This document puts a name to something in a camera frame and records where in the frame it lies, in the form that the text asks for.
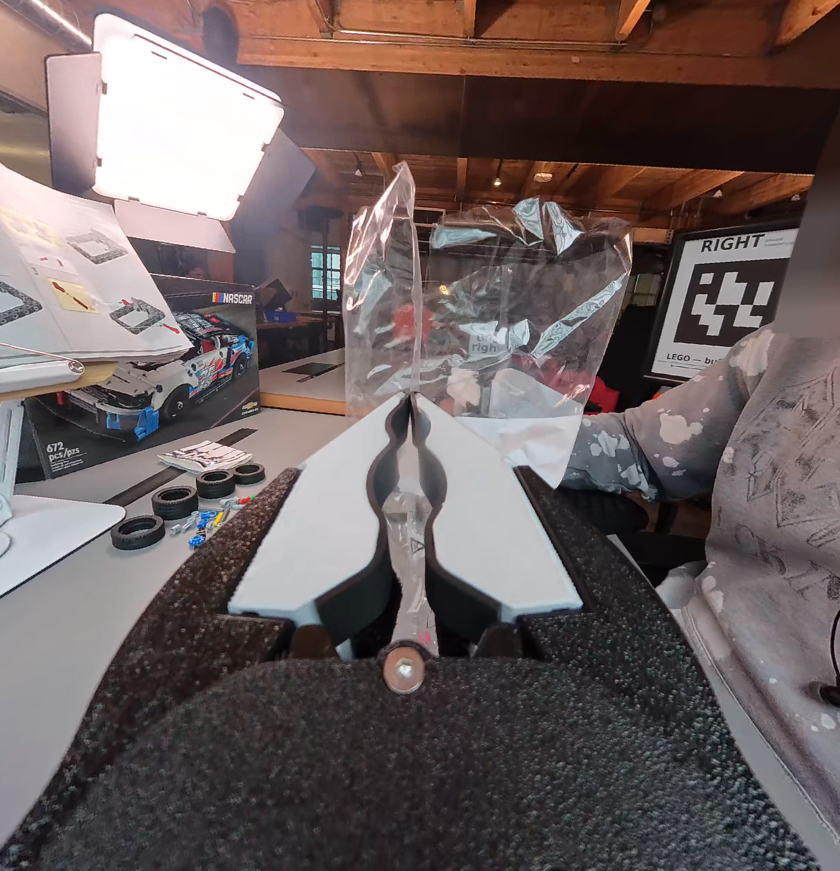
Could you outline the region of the black framed tag sign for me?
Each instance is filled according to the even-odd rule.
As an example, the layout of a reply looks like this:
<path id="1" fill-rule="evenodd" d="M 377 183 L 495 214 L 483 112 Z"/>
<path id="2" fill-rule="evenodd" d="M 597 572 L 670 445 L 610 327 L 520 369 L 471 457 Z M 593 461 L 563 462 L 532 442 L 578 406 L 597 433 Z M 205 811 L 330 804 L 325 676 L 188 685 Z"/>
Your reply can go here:
<path id="1" fill-rule="evenodd" d="M 774 321 L 799 219 L 674 235 L 644 378 L 690 380 Z"/>

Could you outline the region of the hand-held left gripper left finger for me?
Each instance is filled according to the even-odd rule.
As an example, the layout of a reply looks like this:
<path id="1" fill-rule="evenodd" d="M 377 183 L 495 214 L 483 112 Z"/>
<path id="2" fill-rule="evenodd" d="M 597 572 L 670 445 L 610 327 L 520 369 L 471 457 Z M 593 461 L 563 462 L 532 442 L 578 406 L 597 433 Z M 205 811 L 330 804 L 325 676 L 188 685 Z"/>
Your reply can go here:
<path id="1" fill-rule="evenodd" d="M 327 631 L 343 659 L 389 644 L 401 586 L 383 507 L 399 482 L 410 400 L 394 396 L 310 456 L 228 604 L 231 616 Z"/>

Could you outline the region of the toy race car box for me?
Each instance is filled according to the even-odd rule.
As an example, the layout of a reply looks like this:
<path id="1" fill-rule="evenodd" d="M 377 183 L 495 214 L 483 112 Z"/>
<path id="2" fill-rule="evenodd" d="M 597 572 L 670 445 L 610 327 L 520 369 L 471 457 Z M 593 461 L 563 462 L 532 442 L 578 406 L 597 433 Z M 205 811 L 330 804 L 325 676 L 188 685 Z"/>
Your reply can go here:
<path id="1" fill-rule="evenodd" d="M 51 480 L 259 413 L 255 289 L 152 278 L 189 349 L 169 362 L 120 364 L 101 385 L 25 400 L 19 482 Z"/>

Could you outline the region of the sticker sheet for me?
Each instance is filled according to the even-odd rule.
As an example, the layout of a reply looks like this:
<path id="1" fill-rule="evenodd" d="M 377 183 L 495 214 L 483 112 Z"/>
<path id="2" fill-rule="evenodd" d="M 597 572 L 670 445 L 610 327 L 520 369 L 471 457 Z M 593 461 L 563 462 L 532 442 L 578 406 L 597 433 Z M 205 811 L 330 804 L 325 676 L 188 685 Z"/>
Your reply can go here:
<path id="1" fill-rule="evenodd" d="M 233 470 L 241 464 L 250 463 L 252 454 L 216 441 L 202 441 L 162 453 L 157 459 L 167 467 L 201 475 L 208 471 Z"/>

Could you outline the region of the white booklet stand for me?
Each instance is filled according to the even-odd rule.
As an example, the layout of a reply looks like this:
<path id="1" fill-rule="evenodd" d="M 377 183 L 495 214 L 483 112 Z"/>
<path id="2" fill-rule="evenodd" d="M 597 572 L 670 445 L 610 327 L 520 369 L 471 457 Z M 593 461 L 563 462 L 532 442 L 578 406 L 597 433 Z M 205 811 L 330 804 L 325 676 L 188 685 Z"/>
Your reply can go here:
<path id="1" fill-rule="evenodd" d="M 10 349 L 16 356 L 0 364 L 0 598 L 126 517 L 120 506 L 15 493 L 23 400 L 78 382 L 86 370 L 63 355 Z"/>

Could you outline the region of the clear plastic bag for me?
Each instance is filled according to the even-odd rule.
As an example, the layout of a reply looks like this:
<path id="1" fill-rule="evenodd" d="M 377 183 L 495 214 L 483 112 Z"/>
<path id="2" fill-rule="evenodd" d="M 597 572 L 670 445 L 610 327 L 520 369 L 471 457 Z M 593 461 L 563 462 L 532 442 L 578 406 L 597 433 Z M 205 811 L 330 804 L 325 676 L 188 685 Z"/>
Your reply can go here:
<path id="1" fill-rule="evenodd" d="M 353 219 L 342 273 L 346 402 L 359 419 L 398 395 L 447 414 L 447 326 L 527 320 L 548 416 L 450 416 L 489 443 L 527 492 L 557 488 L 578 437 L 632 268 L 618 219 L 586 221 L 552 201 L 445 214 L 421 254 L 406 163 Z"/>

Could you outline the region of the background table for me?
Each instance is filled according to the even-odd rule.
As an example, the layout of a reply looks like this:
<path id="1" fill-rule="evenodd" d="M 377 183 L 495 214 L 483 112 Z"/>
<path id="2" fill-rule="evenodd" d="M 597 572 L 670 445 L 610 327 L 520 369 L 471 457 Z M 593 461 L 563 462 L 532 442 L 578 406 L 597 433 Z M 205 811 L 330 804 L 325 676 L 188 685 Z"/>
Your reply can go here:
<path id="1" fill-rule="evenodd" d="M 267 367 L 260 371 L 260 406 L 344 416 L 345 351 L 323 354 Z"/>

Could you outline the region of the group of small brick pieces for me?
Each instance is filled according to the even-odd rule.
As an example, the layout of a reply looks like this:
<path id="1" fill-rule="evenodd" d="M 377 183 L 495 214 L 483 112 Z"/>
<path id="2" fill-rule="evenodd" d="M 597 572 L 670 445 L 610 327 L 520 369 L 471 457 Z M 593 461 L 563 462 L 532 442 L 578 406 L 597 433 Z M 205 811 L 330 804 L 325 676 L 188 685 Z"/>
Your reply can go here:
<path id="1" fill-rule="evenodd" d="M 243 507 L 250 505 L 255 495 L 231 495 L 220 499 L 216 504 L 195 510 L 189 517 L 171 526 L 167 531 L 169 538 L 187 537 L 190 550 L 200 548 L 228 519 Z"/>

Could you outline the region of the studio light panel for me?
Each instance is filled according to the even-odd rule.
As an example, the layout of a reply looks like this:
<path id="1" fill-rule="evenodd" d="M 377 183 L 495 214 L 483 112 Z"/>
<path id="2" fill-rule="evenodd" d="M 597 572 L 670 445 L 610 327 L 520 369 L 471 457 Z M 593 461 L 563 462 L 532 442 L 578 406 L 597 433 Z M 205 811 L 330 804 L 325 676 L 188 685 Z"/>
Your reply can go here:
<path id="1" fill-rule="evenodd" d="M 110 201 L 128 237 L 227 254 L 228 222 L 291 210 L 314 164 L 278 95 L 114 13 L 91 47 L 44 61 L 57 190 Z"/>

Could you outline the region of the person in grey sweatshirt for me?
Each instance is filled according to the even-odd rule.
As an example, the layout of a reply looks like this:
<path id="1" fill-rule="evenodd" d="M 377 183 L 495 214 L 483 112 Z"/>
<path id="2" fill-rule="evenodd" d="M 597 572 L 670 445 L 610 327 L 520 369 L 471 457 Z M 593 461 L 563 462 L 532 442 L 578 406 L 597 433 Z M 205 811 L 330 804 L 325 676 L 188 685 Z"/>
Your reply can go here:
<path id="1" fill-rule="evenodd" d="M 719 463 L 707 567 L 671 594 L 726 687 L 840 844 L 840 339 L 774 330 Z"/>

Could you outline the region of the open instruction booklet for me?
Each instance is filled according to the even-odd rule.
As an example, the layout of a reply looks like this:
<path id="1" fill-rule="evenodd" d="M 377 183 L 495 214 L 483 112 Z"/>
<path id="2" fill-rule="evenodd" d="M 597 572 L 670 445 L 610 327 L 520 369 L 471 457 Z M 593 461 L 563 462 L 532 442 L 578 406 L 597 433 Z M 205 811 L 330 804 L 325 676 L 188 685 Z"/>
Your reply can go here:
<path id="1" fill-rule="evenodd" d="M 189 346 L 111 206 L 0 162 L 0 368 L 167 360 Z"/>

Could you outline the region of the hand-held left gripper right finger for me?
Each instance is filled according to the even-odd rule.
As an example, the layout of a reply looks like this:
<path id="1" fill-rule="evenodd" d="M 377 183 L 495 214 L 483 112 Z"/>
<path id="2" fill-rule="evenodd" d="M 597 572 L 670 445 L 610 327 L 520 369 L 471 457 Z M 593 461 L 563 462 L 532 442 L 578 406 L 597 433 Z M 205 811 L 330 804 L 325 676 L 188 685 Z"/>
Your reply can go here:
<path id="1" fill-rule="evenodd" d="M 438 646 L 478 645 L 499 624 L 571 614 L 585 591 L 514 469 L 489 443 L 412 394 L 419 484 L 428 501 L 425 593 Z"/>

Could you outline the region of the person's right forearm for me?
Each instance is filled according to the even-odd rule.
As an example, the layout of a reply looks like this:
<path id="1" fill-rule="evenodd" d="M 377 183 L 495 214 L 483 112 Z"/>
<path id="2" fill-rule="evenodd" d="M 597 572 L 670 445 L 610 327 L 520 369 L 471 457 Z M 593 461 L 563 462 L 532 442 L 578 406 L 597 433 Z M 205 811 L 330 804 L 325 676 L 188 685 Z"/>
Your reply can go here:
<path id="1" fill-rule="evenodd" d="M 661 398 L 622 413 L 584 416 L 562 487 L 634 492 L 650 502 L 710 494 L 773 340 L 772 326 L 762 327 Z"/>

